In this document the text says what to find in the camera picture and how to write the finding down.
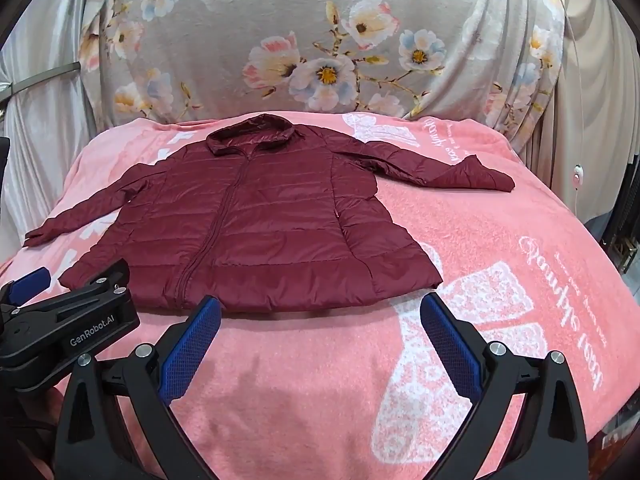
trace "down jacket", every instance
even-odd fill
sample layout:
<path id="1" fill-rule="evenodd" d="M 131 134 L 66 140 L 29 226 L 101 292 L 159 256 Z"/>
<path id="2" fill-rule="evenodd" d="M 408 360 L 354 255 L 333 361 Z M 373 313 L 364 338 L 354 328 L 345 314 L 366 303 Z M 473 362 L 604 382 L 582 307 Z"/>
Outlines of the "down jacket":
<path id="1" fill-rule="evenodd" d="M 210 294 L 228 312 L 317 310 L 436 287 L 442 279 L 429 257 L 376 198 L 374 173 L 423 187 L 514 187 L 475 155 L 450 166 L 263 114 L 129 168 L 27 233 L 24 245 L 121 207 L 60 283 L 78 288 L 124 258 L 144 308 L 189 310 Z"/>

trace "metal screw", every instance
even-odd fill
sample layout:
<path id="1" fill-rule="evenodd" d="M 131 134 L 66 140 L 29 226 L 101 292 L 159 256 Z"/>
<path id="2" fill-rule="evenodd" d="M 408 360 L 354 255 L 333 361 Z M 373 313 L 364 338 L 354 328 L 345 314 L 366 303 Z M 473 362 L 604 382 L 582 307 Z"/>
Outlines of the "metal screw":
<path id="1" fill-rule="evenodd" d="M 489 345 L 489 350 L 492 354 L 505 355 L 507 353 L 507 347 L 498 341 L 494 341 Z"/>
<path id="2" fill-rule="evenodd" d="M 78 364 L 80 366 L 87 366 L 91 362 L 91 356 L 89 354 L 82 354 L 78 358 Z"/>
<path id="3" fill-rule="evenodd" d="M 551 352 L 551 360 L 559 365 L 564 363 L 564 354 L 558 350 Z"/>
<path id="4" fill-rule="evenodd" d="M 151 345 L 143 343 L 142 345 L 138 345 L 136 347 L 136 355 L 138 357 L 149 357 L 153 350 L 154 348 Z"/>

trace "pink fleece blanket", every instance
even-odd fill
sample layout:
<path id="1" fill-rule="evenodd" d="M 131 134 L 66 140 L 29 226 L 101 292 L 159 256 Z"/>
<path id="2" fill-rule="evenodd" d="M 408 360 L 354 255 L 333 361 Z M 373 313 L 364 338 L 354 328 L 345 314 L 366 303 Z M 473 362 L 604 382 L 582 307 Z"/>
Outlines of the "pink fleece blanket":
<path id="1" fill-rule="evenodd" d="M 438 291 L 456 316 L 516 353 L 564 352 L 589 437 L 638 387 L 640 308 L 596 242 L 503 136 L 472 121 L 277 113 L 446 162 L 476 153 L 484 165 L 511 175 L 511 194 L 418 189 L 380 178 L 378 197 L 440 269 Z M 171 125 L 137 119 L 101 134 L 71 169 L 52 216 L 132 164 L 153 164 L 244 118 Z M 21 250 L 0 282 L 46 266 L 53 283 L 37 299 L 61 293 L 57 277 L 116 215 L 48 246 Z M 422 478 L 470 407 L 456 395 L 424 335 L 418 312 L 423 295 L 321 315 L 224 319 L 189 391 L 172 409 L 223 480 Z M 103 357 L 155 342 L 183 318 L 141 319 Z M 517 408 L 514 402 L 483 474 L 497 466 Z M 145 463 L 157 471 L 130 406 L 124 409 Z"/>

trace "floral fabric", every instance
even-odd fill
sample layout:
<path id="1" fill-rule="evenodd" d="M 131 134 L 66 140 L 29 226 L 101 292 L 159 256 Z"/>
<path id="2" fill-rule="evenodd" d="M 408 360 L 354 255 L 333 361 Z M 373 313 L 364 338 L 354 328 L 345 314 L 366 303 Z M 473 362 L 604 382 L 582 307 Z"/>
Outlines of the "floral fabric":
<path id="1" fill-rule="evenodd" d="M 556 84 L 563 0 L 89 0 L 101 128 L 262 110 L 472 118 L 519 150 Z"/>

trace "blue gripper pad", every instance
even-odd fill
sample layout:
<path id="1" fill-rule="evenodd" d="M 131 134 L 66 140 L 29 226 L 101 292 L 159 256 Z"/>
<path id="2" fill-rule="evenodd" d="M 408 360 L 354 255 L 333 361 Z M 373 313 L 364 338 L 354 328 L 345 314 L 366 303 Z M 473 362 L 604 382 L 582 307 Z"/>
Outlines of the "blue gripper pad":
<path id="1" fill-rule="evenodd" d="M 476 403 L 482 394 L 481 365 L 432 296 L 422 298 L 420 319 L 458 395 Z"/>
<path id="2" fill-rule="evenodd" d="M 47 290 L 51 284 L 51 275 L 45 267 L 40 267 L 19 280 L 14 281 L 9 289 L 7 300 L 13 306 L 23 306 L 38 294 Z"/>
<path id="3" fill-rule="evenodd" d="M 158 394 L 166 406 L 186 392 L 222 321 L 222 307 L 215 298 L 201 307 L 160 370 Z"/>

